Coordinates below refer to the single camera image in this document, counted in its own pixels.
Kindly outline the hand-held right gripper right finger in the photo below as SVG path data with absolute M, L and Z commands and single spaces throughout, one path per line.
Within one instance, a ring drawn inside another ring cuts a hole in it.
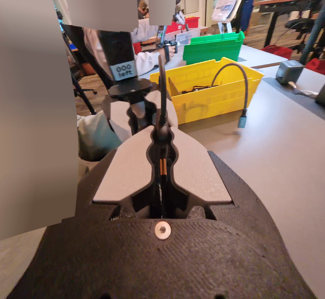
M 168 209 L 188 215 L 195 206 L 229 205 L 232 198 L 207 149 L 191 136 L 171 127 L 175 161 L 170 168 Z

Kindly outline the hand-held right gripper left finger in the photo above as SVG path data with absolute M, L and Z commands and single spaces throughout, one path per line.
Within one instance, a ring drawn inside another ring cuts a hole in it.
M 155 127 L 149 126 L 118 147 L 96 193 L 94 204 L 132 206 L 149 215 L 155 168 L 149 156 Z

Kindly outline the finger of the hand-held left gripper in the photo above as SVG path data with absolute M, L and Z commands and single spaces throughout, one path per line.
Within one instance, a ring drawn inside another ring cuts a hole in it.
M 121 143 L 132 137 L 132 130 L 129 125 L 130 117 L 127 113 L 129 108 L 128 102 L 116 101 L 111 103 L 109 123 Z
M 154 112 L 161 108 L 161 93 L 160 91 L 151 91 L 145 96 L 146 101 L 153 104 Z M 168 124 L 170 127 L 178 128 L 178 118 L 173 102 L 167 97 L 166 109 L 168 116 Z

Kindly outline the yellow plastic bin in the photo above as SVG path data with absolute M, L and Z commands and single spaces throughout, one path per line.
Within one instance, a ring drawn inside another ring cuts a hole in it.
M 244 128 L 247 109 L 263 73 L 223 57 L 165 71 L 182 95 L 172 97 L 178 124 L 242 110 L 238 128 Z

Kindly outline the person's left forearm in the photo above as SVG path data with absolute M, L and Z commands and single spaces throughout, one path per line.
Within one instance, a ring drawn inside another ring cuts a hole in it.
M 77 115 L 77 133 L 79 158 L 88 162 L 100 161 L 122 144 L 104 111 L 89 116 Z

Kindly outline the cardboard bin divider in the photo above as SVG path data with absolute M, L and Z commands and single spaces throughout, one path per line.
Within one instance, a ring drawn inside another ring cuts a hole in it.
M 168 84 L 169 84 L 169 89 L 170 89 L 169 93 L 171 98 L 183 94 L 183 92 L 178 91 L 178 89 L 176 88 L 175 84 L 173 83 L 170 77 L 168 78 Z

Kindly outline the black tripod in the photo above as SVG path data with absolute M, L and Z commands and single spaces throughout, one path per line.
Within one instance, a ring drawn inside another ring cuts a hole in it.
M 87 98 L 87 96 L 85 95 L 86 91 L 91 91 L 93 92 L 93 94 L 97 94 L 97 91 L 94 89 L 83 89 L 81 88 L 79 81 L 75 78 L 75 75 L 73 74 L 73 72 L 71 71 L 71 80 L 72 80 L 72 85 L 73 85 L 73 90 L 74 90 L 74 96 L 75 97 L 80 97 L 83 102 L 85 103 L 85 105 L 87 106 L 87 108 L 89 109 L 90 113 L 92 115 L 97 114 L 96 110 L 93 108 L 93 106 L 91 105 L 89 99 Z

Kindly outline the black office chair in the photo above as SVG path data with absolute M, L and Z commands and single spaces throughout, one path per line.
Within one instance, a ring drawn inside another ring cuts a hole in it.
M 103 68 L 97 63 L 95 57 L 91 54 L 91 52 L 87 49 L 84 43 L 84 33 L 82 27 L 74 26 L 74 25 L 66 25 L 62 24 L 63 30 L 72 41 L 72 43 L 77 47 L 81 55 L 85 60 L 92 66 L 95 72 L 98 74 L 100 79 L 102 80 L 106 90 L 108 91 L 110 87 L 113 86 L 112 79 L 108 76 L 108 74 L 104 71 Z

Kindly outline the clear plastic bin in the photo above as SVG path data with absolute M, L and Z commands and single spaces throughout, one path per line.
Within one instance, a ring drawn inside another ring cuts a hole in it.
M 198 28 L 189 28 L 189 31 L 176 30 L 165 34 L 165 41 L 175 42 L 177 46 L 189 45 L 192 38 L 200 37 L 208 31 L 208 27 L 200 26 Z

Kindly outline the green plastic bin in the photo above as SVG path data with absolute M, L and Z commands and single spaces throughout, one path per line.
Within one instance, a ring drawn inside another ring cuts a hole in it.
M 184 46 L 183 61 L 187 65 L 209 60 L 219 61 L 222 57 L 238 61 L 244 39 L 242 31 L 193 37 L 190 44 Z

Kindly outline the red plastic bin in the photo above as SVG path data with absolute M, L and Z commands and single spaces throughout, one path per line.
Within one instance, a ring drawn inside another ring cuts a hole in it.
M 181 25 L 180 23 L 172 22 L 171 25 L 167 26 L 166 33 L 172 33 L 178 30 L 186 31 L 186 28 L 198 28 L 199 17 L 186 17 L 185 24 Z

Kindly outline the dark grey charger block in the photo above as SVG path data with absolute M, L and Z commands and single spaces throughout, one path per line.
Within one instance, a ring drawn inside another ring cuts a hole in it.
M 304 67 L 304 65 L 296 60 L 282 61 L 279 65 L 275 79 L 281 85 L 296 85 Z
M 323 107 L 325 107 L 325 85 L 321 88 L 318 95 L 315 98 L 315 102 Z

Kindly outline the blue jacket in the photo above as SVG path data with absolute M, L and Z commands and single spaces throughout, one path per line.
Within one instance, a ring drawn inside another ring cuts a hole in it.
M 244 0 L 242 10 L 240 12 L 240 29 L 245 32 L 250 23 L 251 14 L 254 8 L 254 0 Z

